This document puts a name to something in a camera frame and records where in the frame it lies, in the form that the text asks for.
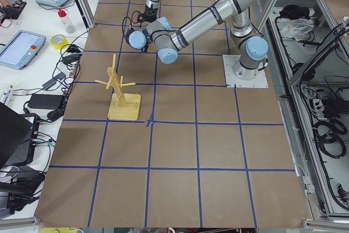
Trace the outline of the red capped squeeze bottle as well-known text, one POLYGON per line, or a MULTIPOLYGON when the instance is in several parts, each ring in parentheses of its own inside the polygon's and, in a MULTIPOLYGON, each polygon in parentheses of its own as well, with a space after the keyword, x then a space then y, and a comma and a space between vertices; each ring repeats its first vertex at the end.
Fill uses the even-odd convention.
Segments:
POLYGON ((64 9, 58 8, 58 17, 60 18, 67 33, 72 34, 76 32, 75 26, 64 9))

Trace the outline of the black power adapter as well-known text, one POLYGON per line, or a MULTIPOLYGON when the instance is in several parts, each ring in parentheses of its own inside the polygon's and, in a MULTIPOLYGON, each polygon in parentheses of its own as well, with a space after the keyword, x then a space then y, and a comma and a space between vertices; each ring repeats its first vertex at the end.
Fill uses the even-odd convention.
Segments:
POLYGON ((28 107, 31 109, 57 109, 63 101, 62 95, 53 94, 32 94, 28 107))

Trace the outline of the wooden cup rack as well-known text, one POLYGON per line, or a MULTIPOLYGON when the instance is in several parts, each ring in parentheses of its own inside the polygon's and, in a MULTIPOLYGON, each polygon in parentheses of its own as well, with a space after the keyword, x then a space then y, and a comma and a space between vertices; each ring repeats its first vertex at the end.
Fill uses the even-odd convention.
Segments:
POLYGON ((135 82, 123 83, 123 76, 120 78, 116 73, 116 54, 113 55, 112 66, 108 67, 108 82, 95 80, 95 82, 105 85, 106 89, 113 87, 113 94, 107 114, 110 120, 136 121, 139 116, 141 95, 135 93, 124 93, 123 87, 136 85, 135 82))

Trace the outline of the black laptop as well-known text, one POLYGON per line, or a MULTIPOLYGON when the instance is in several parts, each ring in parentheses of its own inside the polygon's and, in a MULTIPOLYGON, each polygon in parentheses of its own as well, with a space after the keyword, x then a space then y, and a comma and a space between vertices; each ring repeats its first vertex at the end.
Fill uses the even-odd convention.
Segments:
POLYGON ((23 166, 33 161, 39 116, 18 114, 1 104, 1 167, 23 166))

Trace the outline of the near teach pendant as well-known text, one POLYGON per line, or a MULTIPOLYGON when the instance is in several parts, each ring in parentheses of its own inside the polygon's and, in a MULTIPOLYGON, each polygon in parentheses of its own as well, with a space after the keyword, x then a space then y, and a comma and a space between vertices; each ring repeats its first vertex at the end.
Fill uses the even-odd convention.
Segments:
POLYGON ((26 67, 45 42, 44 35, 19 30, 1 50, 1 65, 14 69, 26 67))

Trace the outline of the yellow tape roll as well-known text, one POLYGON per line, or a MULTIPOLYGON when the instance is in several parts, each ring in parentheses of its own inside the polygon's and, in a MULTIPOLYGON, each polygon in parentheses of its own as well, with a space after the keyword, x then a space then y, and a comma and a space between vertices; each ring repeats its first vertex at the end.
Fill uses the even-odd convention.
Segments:
POLYGON ((65 49, 69 45, 69 42, 64 34, 53 35, 50 39, 50 43, 56 50, 65 49))

